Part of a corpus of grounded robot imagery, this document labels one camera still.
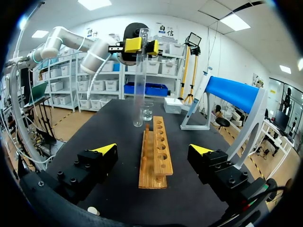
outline black chair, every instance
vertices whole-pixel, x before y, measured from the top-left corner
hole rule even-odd
[[[219,132],[221,132],[222,127],[229,127],[230,126],[230,122],[222,117],[217,117],[215,120],[219,125]]]

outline laptop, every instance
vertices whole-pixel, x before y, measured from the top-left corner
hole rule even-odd
[[[45,97],[45,89],[47,86],[48,82],[45,82],[43,84],[39,84],[37,86],[34,86],[32,88],[32,94],[33,94],[33,98],[30,97],[28,104],[26,104],[24,107],[29,107],[32,106],[35,102],[40,101],[41,99],[43,99]]]

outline wall sign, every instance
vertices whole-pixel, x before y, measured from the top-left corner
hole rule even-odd
[[[162,23],[162,22],[157,22],[156,23],[156,35],[163,37],[167,36],[170,38],[178,39],[178,26],[177,25],[172,25],[172,24],[167,24],[167,23]]]

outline black table surface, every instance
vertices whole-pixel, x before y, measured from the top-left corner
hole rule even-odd
[[[62,147],[47,172],[53,177],[73,164],[77,153],[112,143],[117,144],[119,160],[103,184],[97,184],[78,206],[95,207],[101,216],[130,224],[183,224],[208,226],[227,209],[211,187],[203,185],[187,161],[189,144],[226,151],[229,144],[211,126],[209,131],[182,131],[186,112],[165,113],[163,103],[154,103],[153,115],[163,116],[174,174],[167,176],[167,189],[139,189],[139,168],[145,126],[134,127],[133,102],[112,100],[92,116]],[[188,124],[204,124],[200,113]],[[148,122],[152,130],[152,121]]]

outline ceiling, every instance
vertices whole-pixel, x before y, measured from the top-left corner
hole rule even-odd
[[[258,2],[256,0],[111,0],[111,2],[112,6],[89,11],[77,0],[45,0],[45,4],[33,15],[24,32],[20,51],[31,50],[46,41],[47,37],[31,38],[36,30],[50,31],[55,26],[72,28],[99,18],[140,13],[179,17],[216,29],[218,19],[234,11],[251,28],[234,32],[219,22],[218,32],[247,49],[271,73],[294,81],[303,81],[303,71],[299,72],[297,68],[300,55],[280,19],[266,4],[253,6]],[[243,5],[250,7],[239,10]],[[290,67],[292,74],[282,72],[279,65]]]

